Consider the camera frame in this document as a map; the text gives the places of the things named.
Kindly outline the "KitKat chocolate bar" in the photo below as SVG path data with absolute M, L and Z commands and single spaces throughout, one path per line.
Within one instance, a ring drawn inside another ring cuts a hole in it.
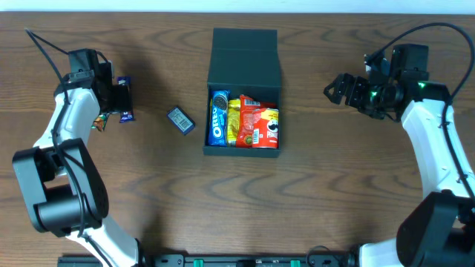
M 109 116 L 109 113 L 101 113 L 97 118 L 95 118 L 91 128 L 96 129 L 99 132 L 103 132 L 105 130 L 105 126 L 107 125 Z

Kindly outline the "purple Dairy Milk bar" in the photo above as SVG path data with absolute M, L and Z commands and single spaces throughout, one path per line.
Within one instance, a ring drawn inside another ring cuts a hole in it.
M 120 104 L 120 123 L 132 122 L 135 120 L 133 112 L 133 101 L 131 95 L 131 78 L 129 76 L 119 76 L 117 83 L 121 90 Z

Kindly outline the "red Pringles can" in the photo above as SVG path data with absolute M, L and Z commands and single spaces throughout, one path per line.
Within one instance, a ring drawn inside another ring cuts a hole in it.
M 278 147 L 279 111 L 273 108 L 260 108 L 252 112 L 254 123 L 252 133 L 253 148 Z

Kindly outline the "red snack bag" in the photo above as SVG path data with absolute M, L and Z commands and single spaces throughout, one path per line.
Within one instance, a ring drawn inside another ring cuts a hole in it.
M 240 126 L 236 140 L 236 146 L 238 148 L 252 147 L 252 134 L 254 129 L 254 116 L 252 112 L 260 108 L 275 107 L 275 103 L 258 102 L 249 96 L 240 95 Z

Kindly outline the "black gift box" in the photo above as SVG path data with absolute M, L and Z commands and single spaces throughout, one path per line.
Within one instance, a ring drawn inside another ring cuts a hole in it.
M 236 148 L 209 145 L 212 126 L 212 93 L 228 90 L 230 98 L 240 95 L 270 102 L 281 109 L 282 76 L 278 58 L 277 30 L 215 28 L 207 79 L 207 110 L 203 153 L 208 156 L 277 158 L 281 149 Z

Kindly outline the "small dark blue packet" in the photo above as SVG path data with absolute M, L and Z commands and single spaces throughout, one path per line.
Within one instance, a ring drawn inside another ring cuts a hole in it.
M 179 106 L 173 107 L 166 116 L 184 136 L 195 128 L 195 122 Z

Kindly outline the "yellow snack bag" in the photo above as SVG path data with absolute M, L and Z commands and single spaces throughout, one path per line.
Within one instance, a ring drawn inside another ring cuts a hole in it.
M 236 145 L 240 128 L 240 99 L 231 99 L 227 112 L 227 144 L 230 147 Z

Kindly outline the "blue Oreo cookie pack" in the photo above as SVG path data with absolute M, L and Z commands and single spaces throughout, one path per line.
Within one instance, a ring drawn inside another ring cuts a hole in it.
M 211 94 L 208 145 L 227 146 L 229 90 L 215 90 Z

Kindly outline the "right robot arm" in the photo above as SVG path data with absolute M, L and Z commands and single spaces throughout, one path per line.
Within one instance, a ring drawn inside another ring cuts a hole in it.
M 429 80 L 428 47 L 399 44 L 366 61 L 368 77 L 338 75 L 324 89 L 333 103 L 373 119 L 394 113 L 410 137 L 423 200 L 395 238 L 361 245 L 356 266 L 473 266 L 474 173 L 453 123 L 446 85 Z

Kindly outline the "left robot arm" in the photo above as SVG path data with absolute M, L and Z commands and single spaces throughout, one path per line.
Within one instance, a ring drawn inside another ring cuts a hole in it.
M 87 142 L 101 115 L 132 110 L 127 79 L 93 49 L 68 52 L 71 72 L 55 90 L 56 107 L 32 148 L 17 151 L 13 169 L 33 227 L 85 247 L 103 266 L 145 266 L 140 242 L 109 214 L 105 184 Z

